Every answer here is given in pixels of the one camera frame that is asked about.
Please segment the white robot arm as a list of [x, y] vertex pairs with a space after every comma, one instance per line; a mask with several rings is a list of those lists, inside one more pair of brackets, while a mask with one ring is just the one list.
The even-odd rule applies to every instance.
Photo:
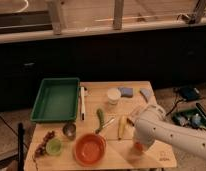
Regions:
[[141, 110], [135, 116], [134, 142], [147, 150], [159, 140], [206, 160], [206, 131], [167, 123], [165, 115], [165, 110], [157, 104]]

